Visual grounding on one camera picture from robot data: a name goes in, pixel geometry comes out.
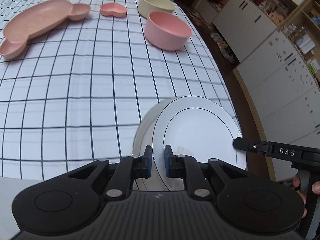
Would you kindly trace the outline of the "large white plate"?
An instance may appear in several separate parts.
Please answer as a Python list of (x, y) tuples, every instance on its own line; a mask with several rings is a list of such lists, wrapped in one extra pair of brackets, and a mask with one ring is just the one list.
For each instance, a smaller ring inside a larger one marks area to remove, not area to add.
[[(146, 146), (153, 145), (153, 130), (158, 116), (174, 99), (175, 98), (162, 100), (146, 113), (136, 131), (132, 146), (132, 155), (144, 155)], [(151, 177), (149, 179), (136, 179), (133, 183), (133, 189), (140, 191), (169, 191), (160, 178), (154, 157), (151, 158)]]

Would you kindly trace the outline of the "small white plate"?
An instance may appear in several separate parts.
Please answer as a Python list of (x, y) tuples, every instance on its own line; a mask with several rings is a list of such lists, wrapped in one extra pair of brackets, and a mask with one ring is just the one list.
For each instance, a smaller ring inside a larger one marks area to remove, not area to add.
[(164, 191), (184, 188), (181, 179), (166, 175), (167, 145), (175, 155), (190, 155), (200, 163), (216, 158), (244, 170), (246, 154), (233, 147), (234, 139), (241, 136), (236, 122), (217, 103), (199, 96), (172, 100), (160, 112), (153, 128), (152, 188)]

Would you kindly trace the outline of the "pink bowl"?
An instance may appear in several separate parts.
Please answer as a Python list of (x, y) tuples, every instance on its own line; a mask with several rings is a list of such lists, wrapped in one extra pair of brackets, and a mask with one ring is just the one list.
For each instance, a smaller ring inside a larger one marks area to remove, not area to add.
[(144, 35), (157, 48), (175, 51), (184, 46), (192, 31), (177, 16), (164, 11), (153, 11), (148, 15)]

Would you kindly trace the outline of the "white kitchen cabinets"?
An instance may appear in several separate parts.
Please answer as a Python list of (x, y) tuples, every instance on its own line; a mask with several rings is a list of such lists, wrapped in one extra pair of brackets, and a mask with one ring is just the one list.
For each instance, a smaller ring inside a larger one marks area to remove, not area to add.
[(218, 1), (213, 24), (239, 60), (234, 74), (260, 137), (319, 147), (319, 86), (284, 30), (310, 0)]

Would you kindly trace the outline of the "small pink heart dish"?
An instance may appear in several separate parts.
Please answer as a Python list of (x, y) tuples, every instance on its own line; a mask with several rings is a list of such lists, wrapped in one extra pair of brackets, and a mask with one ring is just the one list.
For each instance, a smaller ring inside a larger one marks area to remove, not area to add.
[(100, 13), (106, 17), (113, 16), (122, 18), (126, 16), (127, 8), (116, 2), (104, 3), (100, 6)]

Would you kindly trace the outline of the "cream bowl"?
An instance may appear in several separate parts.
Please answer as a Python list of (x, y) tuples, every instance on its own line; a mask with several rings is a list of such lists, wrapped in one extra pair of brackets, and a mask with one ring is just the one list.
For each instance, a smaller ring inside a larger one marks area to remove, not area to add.
[(171, 0), (139, 0), (138, 3), (138, 12), (144, 18), (153, 11), (172, 13), (175, 9), (176, 5)]

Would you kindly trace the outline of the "pink bear-shaped divided plate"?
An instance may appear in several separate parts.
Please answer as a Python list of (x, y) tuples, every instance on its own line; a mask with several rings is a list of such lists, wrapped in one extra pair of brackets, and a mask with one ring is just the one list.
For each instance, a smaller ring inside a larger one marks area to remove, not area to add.
[(67, 0), (51, 0), (21, 12), (3, 29), (1, 56), (14, 59), (20, 55), (28, 41), (54, 29), (67, 19), (83, 20), (90, 12), (88, 4), (73, 4)]

